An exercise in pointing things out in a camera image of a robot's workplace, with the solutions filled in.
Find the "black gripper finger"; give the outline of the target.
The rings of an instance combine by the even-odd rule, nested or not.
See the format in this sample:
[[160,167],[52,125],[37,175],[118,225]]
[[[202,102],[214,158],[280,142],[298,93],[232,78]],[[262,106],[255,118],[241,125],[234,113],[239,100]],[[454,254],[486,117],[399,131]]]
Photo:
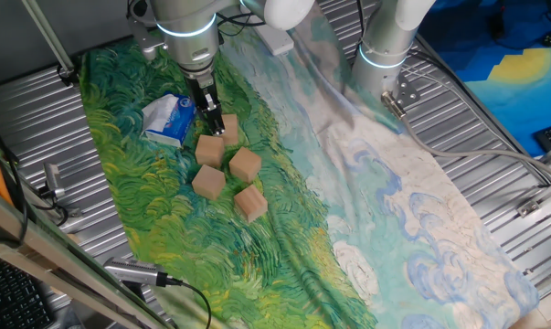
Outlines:
[[212,111],[214,110],[214,103],[213,101],[209,101],[205,106],[202,106],[200,108],[200,113],[207,123],[207,126],[209,129],[214,128],[214,120],[212,117]]
[[220,104],[208,111],[208,127],[215,136],[220,136],[225,132]]

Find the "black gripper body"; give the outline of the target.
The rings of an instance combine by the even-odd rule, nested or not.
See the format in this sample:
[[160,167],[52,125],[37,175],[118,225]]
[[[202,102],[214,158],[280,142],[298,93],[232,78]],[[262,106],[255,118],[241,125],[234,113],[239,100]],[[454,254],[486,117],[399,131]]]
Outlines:
[[191,98],[200,112],[215,111],[219,113],[221,111],[213,69],[186,70],[185,81],[190,90]]

